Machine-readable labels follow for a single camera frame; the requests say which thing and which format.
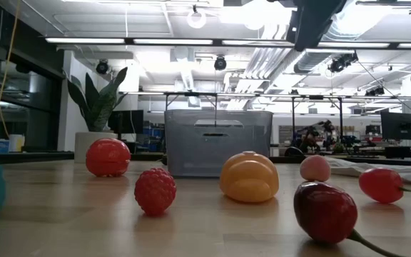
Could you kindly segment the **pink toy peach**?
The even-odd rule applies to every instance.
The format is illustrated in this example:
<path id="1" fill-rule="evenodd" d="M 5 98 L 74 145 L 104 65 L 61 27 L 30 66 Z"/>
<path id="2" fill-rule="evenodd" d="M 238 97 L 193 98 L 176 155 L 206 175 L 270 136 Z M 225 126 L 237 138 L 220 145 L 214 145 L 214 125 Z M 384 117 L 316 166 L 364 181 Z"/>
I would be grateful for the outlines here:
<path id="1" fill-rule="evenodd" d="M 325 182 L 330 178 L 331 167 L 323 156 L 309 156 L 300 164 L 300 175 L 306 181 Z"/>

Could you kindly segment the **orange sliceable toy fruit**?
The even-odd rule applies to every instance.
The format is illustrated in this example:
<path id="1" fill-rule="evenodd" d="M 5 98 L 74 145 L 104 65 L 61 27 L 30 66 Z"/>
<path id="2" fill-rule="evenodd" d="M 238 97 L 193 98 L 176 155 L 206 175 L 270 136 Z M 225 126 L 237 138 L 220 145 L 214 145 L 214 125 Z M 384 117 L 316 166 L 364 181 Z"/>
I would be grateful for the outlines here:
<path id="1" fill-rule="evenodd" d="M 223 164 L 219 186 L 225 196 L 235 201 L 262 203 L 278 192 L 278 171 L 268 157 L 244 151 Z"/>

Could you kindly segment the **bright red toy cherry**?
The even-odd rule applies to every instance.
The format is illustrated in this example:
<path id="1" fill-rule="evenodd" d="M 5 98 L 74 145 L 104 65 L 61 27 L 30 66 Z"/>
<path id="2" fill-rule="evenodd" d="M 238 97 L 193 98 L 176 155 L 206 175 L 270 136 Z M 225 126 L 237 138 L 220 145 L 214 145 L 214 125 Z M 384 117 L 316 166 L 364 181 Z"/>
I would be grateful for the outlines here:
<path id="1" fill-rule="evenodd" d="M 379 203 L 394 203 L 399 201 L 405 188 L 401 176 L 389 168 L 371 168 L 360 174 L 358 183 L 361 191 Z"/>

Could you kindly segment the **red toy tomato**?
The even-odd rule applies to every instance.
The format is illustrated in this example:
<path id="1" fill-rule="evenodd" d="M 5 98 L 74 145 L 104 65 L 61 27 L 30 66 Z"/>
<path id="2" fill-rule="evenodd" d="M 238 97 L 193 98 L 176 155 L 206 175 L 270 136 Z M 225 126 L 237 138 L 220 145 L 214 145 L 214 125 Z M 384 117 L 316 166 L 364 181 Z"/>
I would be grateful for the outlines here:
<path id="1" fill-rule="evenodd" d="M 124 142 L 102 138 L 91 144 L 86 152 L 86 168 L 97 177 L 118 177 L 128 170 L 131 152 Z"/>

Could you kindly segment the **grey translucent plastic tupperware container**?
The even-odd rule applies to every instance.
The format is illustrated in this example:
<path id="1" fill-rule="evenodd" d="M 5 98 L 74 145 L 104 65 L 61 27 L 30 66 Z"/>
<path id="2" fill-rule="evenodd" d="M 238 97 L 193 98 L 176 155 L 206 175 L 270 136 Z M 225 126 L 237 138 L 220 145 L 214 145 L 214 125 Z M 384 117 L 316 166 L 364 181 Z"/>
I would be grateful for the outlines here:
<path id="1" fill-rule="evenodd" d="M 164 118 L 167 165 L 174 176 L 219 177 L 231 156 L 270 155 L 269 111 L 177 109 L 167 110 Z"/>

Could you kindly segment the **dark computer monitor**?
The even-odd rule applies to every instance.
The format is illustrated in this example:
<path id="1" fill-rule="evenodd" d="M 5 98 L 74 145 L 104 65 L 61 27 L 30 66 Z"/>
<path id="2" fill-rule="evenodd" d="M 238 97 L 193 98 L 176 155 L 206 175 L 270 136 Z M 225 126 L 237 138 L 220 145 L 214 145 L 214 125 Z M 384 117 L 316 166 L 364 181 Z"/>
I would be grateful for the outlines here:
<path id="1" fill-rule="evenodd" d="M 382 137 L 393 140 L 411 140 L 411 114 L 382 112 Z"/>
<path id="2" fill-rule="evenodd" d="M 118 134 L 143 133 L 143 110 L 113 111 L 108 119 L 109 128 Z"/>

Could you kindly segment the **white folded cloth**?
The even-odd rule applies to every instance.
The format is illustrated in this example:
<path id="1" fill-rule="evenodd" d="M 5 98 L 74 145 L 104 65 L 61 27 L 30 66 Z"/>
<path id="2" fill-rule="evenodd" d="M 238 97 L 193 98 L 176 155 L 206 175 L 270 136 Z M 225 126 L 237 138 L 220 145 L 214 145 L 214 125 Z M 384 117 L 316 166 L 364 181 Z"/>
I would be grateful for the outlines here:
<path id="1" fill-rule="evenodd" d="M 326 157 L 325 159 L 330 164 L 331 173 L 335 175 L 359 177 L 360 174 L 371 168 L 388 168 L 396 171 L 404 182 L 411 183 L 411 166 L 354 163 L 351 161 L 330 157 Z"/>

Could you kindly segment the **large dark red toy cherry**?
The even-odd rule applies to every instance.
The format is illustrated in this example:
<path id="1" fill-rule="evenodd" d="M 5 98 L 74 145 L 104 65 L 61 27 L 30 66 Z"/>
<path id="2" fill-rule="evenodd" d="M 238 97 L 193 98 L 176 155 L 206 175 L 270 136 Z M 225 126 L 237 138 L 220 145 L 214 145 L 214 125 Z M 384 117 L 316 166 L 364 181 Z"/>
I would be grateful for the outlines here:
<path id="1" fill-rule="evenodd" d="M 404 257 L 376 246 L 355 230 L 357 206 L 341 188 L 306 181 L 296 189 L 293 208 L 298 225 L 318 243 L 334 245 L 349 239 L 385 257 Z"/>

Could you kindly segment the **green snake plant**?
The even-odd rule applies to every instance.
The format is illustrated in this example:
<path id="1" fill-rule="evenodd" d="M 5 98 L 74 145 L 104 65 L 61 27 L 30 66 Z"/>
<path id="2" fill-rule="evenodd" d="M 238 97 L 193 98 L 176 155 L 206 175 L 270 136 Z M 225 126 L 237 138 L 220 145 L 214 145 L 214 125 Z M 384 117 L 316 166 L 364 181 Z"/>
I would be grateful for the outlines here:
<path id="1" fill-rule="evenodd" d="M 128 68 L 121 69 L 118 74 L 100 91 L 86 74 L 85 89 L 75 77 L 67 78 L 68 94 L 78 105 L 82 117 L 90 132 L 102 132 L 113 110 L 128 95 L 118 96 L 118 88 L 126 78 Z"/>

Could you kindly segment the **long ceiling light bar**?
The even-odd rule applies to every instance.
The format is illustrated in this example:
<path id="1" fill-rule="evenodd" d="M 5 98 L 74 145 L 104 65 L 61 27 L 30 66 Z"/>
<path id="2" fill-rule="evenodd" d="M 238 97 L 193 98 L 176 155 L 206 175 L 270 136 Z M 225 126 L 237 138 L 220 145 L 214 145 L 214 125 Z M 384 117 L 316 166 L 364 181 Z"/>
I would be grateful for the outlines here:
<path id="1" fill-rule="evenodd" d="M 186 39 L 186 38 L 86 38 L 86 37 L 45 37 L 50 44 L 61 45 L 124 45 L 124 46 L 214 46 L 214 47 L 261 47 L 293 48 L 295 44 L 285 40 L 268 39 Z M 411 50 L 411 42 L 371 42 L 371 41 L 321 41 L 307 49 L 386 49 Z"/>

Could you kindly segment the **red toy raspberry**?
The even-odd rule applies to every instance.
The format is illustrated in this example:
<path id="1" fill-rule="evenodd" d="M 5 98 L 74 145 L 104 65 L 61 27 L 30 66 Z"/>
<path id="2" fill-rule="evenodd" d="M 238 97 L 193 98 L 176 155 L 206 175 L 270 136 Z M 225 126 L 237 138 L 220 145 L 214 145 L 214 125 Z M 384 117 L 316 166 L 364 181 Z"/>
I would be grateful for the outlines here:
<path id="1" fill-rule="evenodd" d="M 147 216 L 160 216 L 176 197 L 176 182 L 165 169 L 151 168 L 138 177 L 134 196 Z"/>

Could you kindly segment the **white bucket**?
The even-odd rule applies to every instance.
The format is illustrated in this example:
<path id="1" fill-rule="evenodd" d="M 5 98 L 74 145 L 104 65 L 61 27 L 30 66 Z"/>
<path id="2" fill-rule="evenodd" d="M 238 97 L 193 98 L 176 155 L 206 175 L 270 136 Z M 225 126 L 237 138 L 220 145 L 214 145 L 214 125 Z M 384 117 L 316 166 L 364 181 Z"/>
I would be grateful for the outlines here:
<path id="1" fill-rule="evenodd" d="M 24 146 L 25 136 L 22 134 L 9 135 L 9 152 L 22 152 Z"/>

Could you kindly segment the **black background rig frame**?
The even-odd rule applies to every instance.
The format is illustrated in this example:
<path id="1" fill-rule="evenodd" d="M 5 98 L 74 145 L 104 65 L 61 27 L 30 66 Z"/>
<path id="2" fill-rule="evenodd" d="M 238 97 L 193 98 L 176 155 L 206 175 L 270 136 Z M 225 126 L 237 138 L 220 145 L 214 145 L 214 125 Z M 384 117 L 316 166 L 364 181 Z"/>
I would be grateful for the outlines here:
<path id="1" fill-rule="evenodd" d="M 175 96 L 176 98 L 178 96 L 194 96 L 194 97 L 214 97 L 215 101 L 212 101 L 212 104 L 214 105 L 215 109 L 218 106 L 218 99 L 219 98 L 237 98 L 237 99 L 253 99 L 253 98 L 258 98 L 258 97 L 264 97 L 264 98 L 273 98 L 274 101 L 277 99 L 289 99 L 291 102 L 291 116 L 292 116 L 292 143 L 295 143 L 297 140 L 297 137 L 305 135 L 306 132 L 309 130 L 308 128 L 304 128 L 303 132 L 295 130 L 295 100 L 296 99 L 301 99 L 303 100 L 309 100 L 309 101 L 322 101 L 322 100 L 328 100 L 332 103 L 333 106 L 335 106 L 339 110 L 339 119 L 340 119 L 340 133 L 339 133 L 339 141 L 342 141 L 344 133 L 343 133 L 343 99 L 346 99 L 346 96 L 323 96 L 323 95 L 304 95 L 304 94 L 254 94 L 254 93 L 249 93 L 249 94 L 244 94 L 244 93 L 208 93 L 208 92 L 192 92 L 192 91 L 175 91 L 175 92 L 161 92 L 163 96 L 166 97 L 166 109 L 168 109 L 168 106 L 170 105 L 170 102 L 168 101 L 169 96 Z"/>

